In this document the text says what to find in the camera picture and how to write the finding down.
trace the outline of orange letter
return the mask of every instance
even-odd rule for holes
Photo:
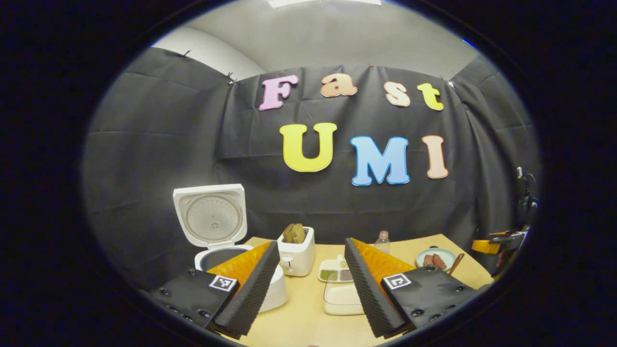
[[[354,95],[358,88],[354,87],[350,75],[344,73],[334,73],[324,77],[321,82],[321,95],[326,98],[333,98],[339,95]]]
[[[390,101],[392,105],[407,107],[412,101],[409,99],[407,94],[407,89],[400,83],[396,82],[386,82],[384,84],[384,89],[387,91],[386,99]]]
[[[429,178],[444,178],[448,176],[448,170],[444,166],[444,153],[441,151],[441,144],[444,139],[441,136],[428,135],[422,137],[422,142],[428,148],[428,160],[431,168],[426,175]]]

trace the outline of toaster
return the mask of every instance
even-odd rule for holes
[[[283,234],[276,239],[281,256],[279,265],[287,276],[303,277],[309,274],[315,261],[315,231],[302,227],[305,237],[302,243],[283,242]]]

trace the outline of letter m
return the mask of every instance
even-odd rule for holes
[[[409,182],[407,175],[407,160],[405,149],[409,144],[406,138],[393,137],[386,146],[383,154],[377,148],[372,138],[368,136],[357,136],[351,139],[351,144],[357,153],[357,171],[351,180],[354,185],[367,186],[373,183],[368,175],[368,168],[371,169],[377,183],[383,182],[386,173],[390,169],[387,182],[391,185],[400,185]]]

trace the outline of letter u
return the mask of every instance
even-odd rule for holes
[[[334,123],[318,123],[313,129],[319,133],[319,155],[309,159],[302,153],[302,136],[307,131],[306,125],[284,125],[279,132],[283,134],[283,160],[292,170],[316,172],[323,170],[332,162]]]

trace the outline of plate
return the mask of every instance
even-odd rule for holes
[[[424,266],[424,256],[427,254],[431,254],[431,255],[437,254],[439,257],[441,257],[441,260],[445,262],[444,271],[450,270],[452,265],[454,265],[454,261],[457,259],[456,255],[454,255],[454,253],[448,251],[447,249],[429,248],[429,249],[425,249],[424,251],[420,252],[418,256],[416,257],[416,265],[418,267]]]

